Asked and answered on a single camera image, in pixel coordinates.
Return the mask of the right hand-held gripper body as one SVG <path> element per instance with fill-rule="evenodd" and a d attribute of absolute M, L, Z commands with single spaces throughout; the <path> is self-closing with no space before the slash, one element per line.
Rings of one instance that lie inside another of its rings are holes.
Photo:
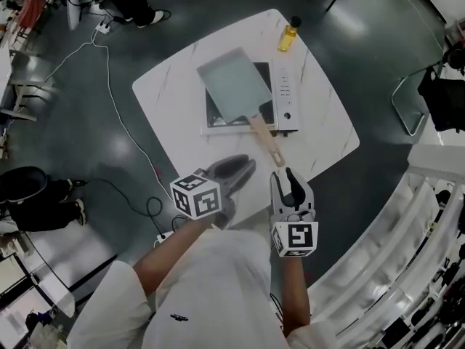
<path fill-rule="evenodd" d="M 279 257 L 307 257 L 317 249 L 319 225 L 315 217 L 312 204 L 272 207 L 271 238 Z"/>

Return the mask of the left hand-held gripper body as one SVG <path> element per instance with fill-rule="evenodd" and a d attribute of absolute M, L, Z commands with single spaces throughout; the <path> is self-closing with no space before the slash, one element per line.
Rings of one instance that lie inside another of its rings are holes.
<path fill-rule="evenodd" d="M 211 218 L 225 228 L 235 215 L 231 199 L 234 172 L 223 164 L 181 176 L 170 183 L 175 208 L 191 220 Z"/>

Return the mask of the rectangular grey frying pan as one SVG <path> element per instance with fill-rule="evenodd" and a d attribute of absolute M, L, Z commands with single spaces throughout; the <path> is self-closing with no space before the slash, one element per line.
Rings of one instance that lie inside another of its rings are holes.
<path fill-rule="evenodd" d="M 241 47 L 197 68 L 206 90 L 222 118 L 230 123 L 240 117 L 248 120 L 277 167 L 286 161 L 260 113 L 260 106 L 272 100 L 272 93 Z"/>

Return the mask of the white induction cooktop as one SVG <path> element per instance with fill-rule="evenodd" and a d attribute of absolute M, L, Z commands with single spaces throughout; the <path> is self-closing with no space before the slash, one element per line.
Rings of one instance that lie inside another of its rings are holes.
<path fill-rule="evenodd" d="M 272 136 L 286 137 L 297 132 L 300 128 L 299 100 L 294 80 L 289 76 L 287 69 L 274 66 L 271 60 L 255 62 L 254 66 L 272 93 L 272 99 L 259 107 Z M 205 95 L 205 112 L 201 127 L 203 136 L 245 134 L 254 131 L 243 116 L 227 123 L 209 92 L 205 92 Z"/>

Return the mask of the person's left forearm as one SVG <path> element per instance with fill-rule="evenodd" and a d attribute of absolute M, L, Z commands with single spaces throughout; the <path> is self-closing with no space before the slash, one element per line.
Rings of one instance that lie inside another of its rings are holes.
<path fill-rule="evenodd" d="M 170 270 L 201 234 L 212 228 L 215 218 L 216 215 L 213 214 L 203 219 L 187 221 L 135 264 L 134 271 L 147 297 L 156 291 Z"/>

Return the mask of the person's right forearm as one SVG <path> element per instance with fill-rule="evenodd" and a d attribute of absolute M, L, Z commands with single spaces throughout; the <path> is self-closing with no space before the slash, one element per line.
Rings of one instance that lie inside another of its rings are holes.
<path fill-rule="evenodd" d="M 282 307 L 286 337 L 310 324 L 310 301 L 300 257 L 283 258 Z"/>

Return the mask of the white railing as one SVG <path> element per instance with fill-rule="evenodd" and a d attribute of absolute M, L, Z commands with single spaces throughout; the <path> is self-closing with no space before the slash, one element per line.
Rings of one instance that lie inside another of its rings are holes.
<path fill-rule="evenodd" d="M 368 229 L 308 290 L 320 347 L 366 349 L 437 299 L 437 276 L 465 240 L 465 146 L 416 144 Z"/>

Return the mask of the person's white shirt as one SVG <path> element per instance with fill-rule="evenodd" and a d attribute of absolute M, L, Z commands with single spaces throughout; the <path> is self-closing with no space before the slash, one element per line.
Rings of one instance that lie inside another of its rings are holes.
<path fill-rule="evenodd" d="M 67 338 L 68 349 L 337 349 L 318 321 L 284 335 L 270 304 L 270 248 L 247 230 L 207 230 L 161 282 L 151 308 L 116 261 Z"/>

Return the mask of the yellow oil bottle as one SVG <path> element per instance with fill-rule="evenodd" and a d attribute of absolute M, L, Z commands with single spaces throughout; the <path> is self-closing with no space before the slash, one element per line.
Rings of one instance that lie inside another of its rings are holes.
<path fill-rule="evenodd" d="M 278 50 L 286 52 L 297 36 L 297 30 L 302 24 L 300 17 L 292 16 L 288 25 L 284 28 L 278 42 Z"/>

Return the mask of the white and black oval device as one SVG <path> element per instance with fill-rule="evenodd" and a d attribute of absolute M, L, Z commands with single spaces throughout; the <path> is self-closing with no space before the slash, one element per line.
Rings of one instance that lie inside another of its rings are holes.
<path fill-rule="evenodd" d="M 78 0 L 67 0 L 67 17 L 70 31 L 74 31 L 81 21 L 81 5 Z"/>

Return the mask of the white work table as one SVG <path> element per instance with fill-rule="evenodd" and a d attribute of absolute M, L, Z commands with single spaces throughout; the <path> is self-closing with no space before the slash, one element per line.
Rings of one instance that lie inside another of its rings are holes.
<path fill-rule="evenodd" d="M 27 95 L 25 91 L 27 88 L 32 87 L 36 90 L 53 92 L 54 87 L 47 81 L 13 79 L 12 54 L 27 55 L 28 53 L 15 49 L 11 50 L 8 44 L 3 44 L 0 47 L 0 115 L 25 121 L 37 121 L 36 116 L 19 111 L 23 98 L 35 97 L 35 95 Z M 4 105 L 3 99 L 9 87 L 14 90 L 16 96 L 12 106 L 7 107 Z"/>

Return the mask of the pink draped chair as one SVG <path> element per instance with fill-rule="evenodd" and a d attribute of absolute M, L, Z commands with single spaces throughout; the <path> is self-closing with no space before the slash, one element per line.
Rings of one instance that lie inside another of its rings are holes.
<path fill-rule="evenodd" d="M 24 0 L 23 7 L 17 16 L 16 31 L 20 29 L 33 29 L 41 15 L 44 5 L 42 0 Z"/>

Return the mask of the metal frame chair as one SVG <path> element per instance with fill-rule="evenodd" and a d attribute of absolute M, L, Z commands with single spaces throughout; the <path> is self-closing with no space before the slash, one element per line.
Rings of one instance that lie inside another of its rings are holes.
<path fill-rule="evenodd" d="M 401 127 L 410 137 L 415 137 L 418 134 L 429 115 L 426 102 L 418 91 L 418 87 L 429 69 L 432 69 L 432 78 L 434 79 L 442 72 L 442 61 L 439 60 L 403 76 L 389 97 Z"/>

